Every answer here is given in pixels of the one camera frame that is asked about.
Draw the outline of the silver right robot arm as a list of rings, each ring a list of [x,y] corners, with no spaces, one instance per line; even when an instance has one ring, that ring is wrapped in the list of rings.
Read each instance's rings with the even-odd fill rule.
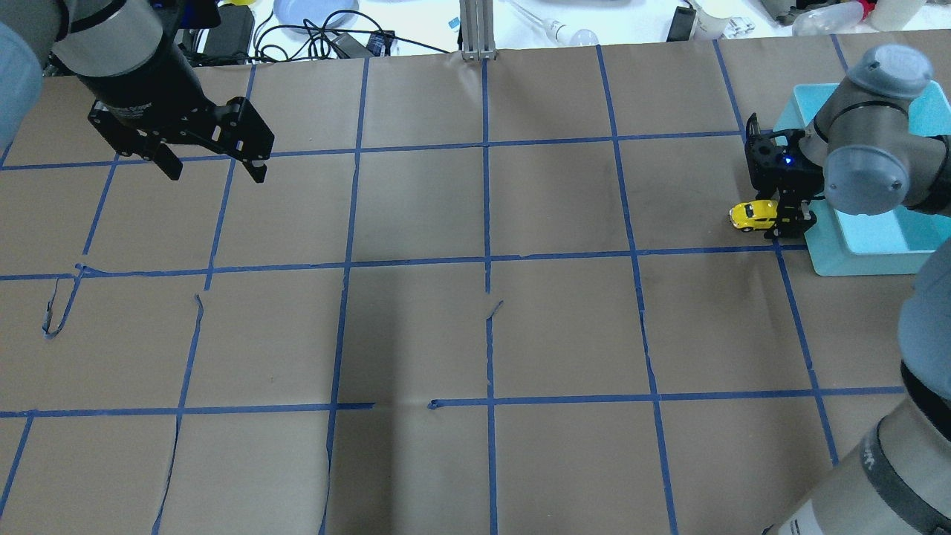
[[[825,197],[849,215],[907,207],[949,215],[949,136],[912,133],[910,106],[934,68],[916,48],[875,45],[849,68],[803,129],[764,134],[746,122],[750,182],[777,197],[779,236],[813,224],[808,204]],[[949,532],[949,244],[914,281],[899,317],[906,396],[767,534]]]

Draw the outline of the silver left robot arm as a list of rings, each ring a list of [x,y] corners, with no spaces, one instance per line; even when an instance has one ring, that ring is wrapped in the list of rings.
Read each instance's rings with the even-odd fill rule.
[[[200,146],[264,182],[275,136],[242,96],[205,95],[175,33],[147,1],[2,3],[2,146],[13,142],[57,58],[93,94],[88,121],[119,155],[181,176],[171,146]]]

